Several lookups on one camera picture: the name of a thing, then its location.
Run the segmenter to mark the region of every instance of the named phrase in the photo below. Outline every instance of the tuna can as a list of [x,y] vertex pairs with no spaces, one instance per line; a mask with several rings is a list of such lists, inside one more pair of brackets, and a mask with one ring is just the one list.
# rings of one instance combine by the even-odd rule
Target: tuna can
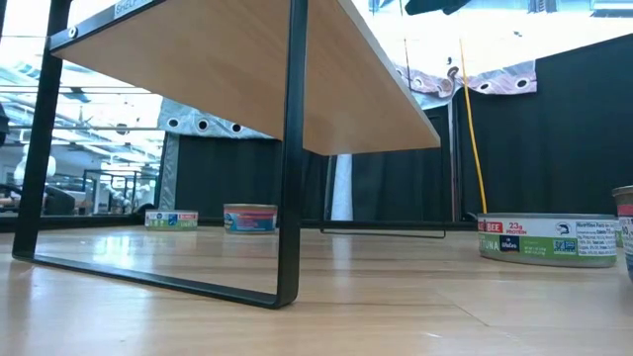
[[274,233],[277,207],[253,204],[225,204],[228,233]]
[[617,215],[622,225],[622,239],[626,266],[633,281],[633,186],[616,188],[613,197],[617,204]]
[[611,267],[615,216],[479,214],[479,250],[500,261],[560,267]]
[[198,212],[150,210],[145,228],[157,231],[191,231],[198,228]]

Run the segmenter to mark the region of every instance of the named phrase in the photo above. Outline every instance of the black metal frame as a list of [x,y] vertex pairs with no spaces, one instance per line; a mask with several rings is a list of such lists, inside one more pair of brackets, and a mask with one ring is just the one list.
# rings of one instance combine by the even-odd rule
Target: black metal frame
[[26,167],[25,194],[18,215],[12,255],[19,260],[46,266],[117,278],[268,309],[281,308],[294,301],[299,291],[302,202],[297,197],[302,196],[308,0],[289,0],[290,19],[281,164],[282,189],[278,210],[280,228],[276,294],[47,257],[36,253],[38,231],[41,226],[40,206],[44,194],[45,173],[50,154],[62,66],[62,60],[54,57],[52,53],[66,45],[97,34],[164,1],[154,0],[119,19],[115,19],[117,6],[115,5],[71,30],[66,29],[71,0],[53,0],[50,2],[48,40],[45,46],[32,141]]
[[162,190],[162,174],[164,172],[165,154],[167,153],[167,142],[169,141],[169,133],[165,132],[162,140],[162,152],[160,154],[160,166],[158,167],[158,179],[156,179],[156,188],[154,189],[154,205],[160,207],[160,191]]
[[[437,119],[437,116],[431,116],[429,119],[432,121],[433,119]],[[439,148],[440,155],[440,182],[444,183],[444,145],[442,144]],[[474,229],[476,227],[473,223],[458,223],[458,222],[449,222],[447,220],[443,220],[442,222],[336,222],[330,220],[331,217],[331,197],[333,194],[333,180],[334,180],[334,172],[335,172],[335,164],[336,157],[327,157],[327,170],[325,173],[325,183],[323,189],[323,201],[324,207],[322,207],[322,216],[320,217],[319,225],[317,226],[321,233],[327,234],[354,234],[354,235],[381,235],[381,236],[396,236],[396,237],[417,237],[417,238],[434,238],[434,239],[442,239],[446,238],[447,230],[457,230],[457,229]],[[442,215],[446,210],[446,196],[444,187],[441,187],[440,190],[440,211]],[[304,227],[310,226],[310,222],[304,222]],[[353,232],[341,232],[333,229],[339,230],[357,230]],[[372,229],[372,230],[390,230],[390,231],[398,231],[398,232],[373,232],[373,231],[362,231],[364,229]],[[433,230],[440,231],[441,234],[413,234],[413,233],[403,233],[402,231],[409,230]]]
[[[110,184],[112,185],[114,178],[123,178],[124,179],[124,190],[123,190],[123,195],[124,197],[126,197],[128,195],[128,182],[132,179],[133,182],[133,187],[132,187],[132,211],[129,213],[133,213],[134,212],[134,208],[135,208],[135,199],[136,199],[136,182],[138,180],[156,180],[156,185],[158,184],[158,176],[143,176],[141,175],[140,172],[137,171],[133,171],[134,175],[133,177],[129,177],[126,175],[120,175],[120,174],[113,174],[110,172],[130,172],[130,171],[124,171],[124,170],[117,170],[117,169],[84,169],[83,170],[83,177],[82,177],[82,183],[81,183],[81,191],[82,192],[86,192],[86,186],[87,186],[87,181],[88,181],[88,174],[98,174],[98,175],[105,175],[105,176],[110,176]],[[92,190],[92,202],[95,203],[97,199],[97,191],[96,189],[93,188]],[[112,211],[112,193],[110,193],[109,199],[108,199],[108,213]],[[122,214],[124,215],[126,213],[126,207],[123,207],[123,211]]]

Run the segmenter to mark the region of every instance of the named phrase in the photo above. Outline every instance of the black curtain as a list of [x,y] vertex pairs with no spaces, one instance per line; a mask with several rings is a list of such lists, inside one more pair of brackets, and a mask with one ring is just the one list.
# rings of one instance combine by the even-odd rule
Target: black curtain
[[[633,36],[538,59],[538,92],[471,91],[489,212],[614,214],[610,192],[633,184]],[[463,204],[481,200],[463,91],[455,97]]]
[[352,208],[361,222],[448,222],[450,152],[446,107],[425,111],[443,148],[355,154]]
[[[180,136],[176,209],[221,218],[223,204],[279,204],[281,142]],[[322,216],[325,158],[304,152],[304,219]]]

